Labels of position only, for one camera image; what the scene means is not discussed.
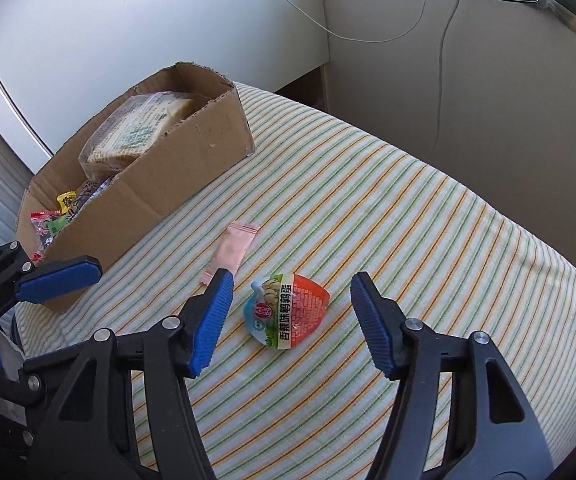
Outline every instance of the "striped tablecloth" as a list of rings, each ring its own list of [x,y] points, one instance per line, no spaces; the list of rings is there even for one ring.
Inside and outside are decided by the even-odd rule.
[[[488,332],[559,463],[576,444],[576,269],[441,171],[327,114],[238,88],[257,152],[152,230],[66,314],[22,304],[28,355],[176,313],[200,292],[228,222],[242,219],[261,230],[235,277],[212,364],[188,381],[219,478],[365,477],[396,384],[373,367],[350,304],[359,270],[438,332]],[[259,344],[242,320],[250,282],[274,271],[331,294],[319,329],[284,352]],[[133,391],[142,461],[153,466],[141,374]],[[449,399],[444,378],[429,466],[441,460]]]

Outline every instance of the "white wall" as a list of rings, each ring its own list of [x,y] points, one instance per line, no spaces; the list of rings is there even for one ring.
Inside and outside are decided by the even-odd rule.
[[[296,1],[324,19],[322,0]],[[1,82],[53,152],[178,60],[276,90],[327,56],[325,32],[283,0],[0,0]]]
[[[406,30],[421,0],[324,0],[328,27],[379,39]],[[523,4],[428,0],[388,44],[330,38],[329,110],[455,177],[576,265],[576,35]]]

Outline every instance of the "brown cardboard box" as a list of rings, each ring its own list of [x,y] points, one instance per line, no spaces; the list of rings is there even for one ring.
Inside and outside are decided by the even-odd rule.
[[[85,141],[124,101],[157,91],[197,91],[210,101],[171,127],[55,237],[41,263],[88,254],[108,270],[155,225],[193,194],[254,152],[255,145],[232,82],[193,63],[164,68],[107,105],[58,150],[31,180],[17,220],[17,238],[28,254],[37,249],[30,213],[56,210],[57,195],[85,182],[78,156]],[[65,312],[84,291],[50,300]]]

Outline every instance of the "red logo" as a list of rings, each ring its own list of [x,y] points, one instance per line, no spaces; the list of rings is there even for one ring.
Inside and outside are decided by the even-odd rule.
[[[273,314],[273,310],[265,303],[257,303],[255,306],[255,316],[259,319],[267,319]]]

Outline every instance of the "metal screw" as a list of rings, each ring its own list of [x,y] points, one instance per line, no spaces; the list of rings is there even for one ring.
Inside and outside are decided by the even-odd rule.
[[[180,324],[181,321],[179,320],[179,318],[177,316],[170,316],[170,317],[166,317],[161,324],[164,326],[164,328],[167,328],[168,330],[174,330],[175,328],[177,328]]]
[[[408,330],[421,330],[423,328],[423,321],[417,319],[416,317],[409,317],[404,322],[405,327]]]
[[[28,430],[23,430],[23,441],[27,446],[31,446],[34,443],[34,435]]]
[[[475,332],[472,335],[472,338],[475,340],[475,343],[479,343],[480,345],[486,345],[490,343],[490,336],[485,332]]]
[[[95,341],[107,341],[110,338],[110,331],[107,328],[100,328],[94,333]]]
[[[31,375],[28,377],[28,387],[33,392],[38,392],[41,387],[41,381],[36,375]]]

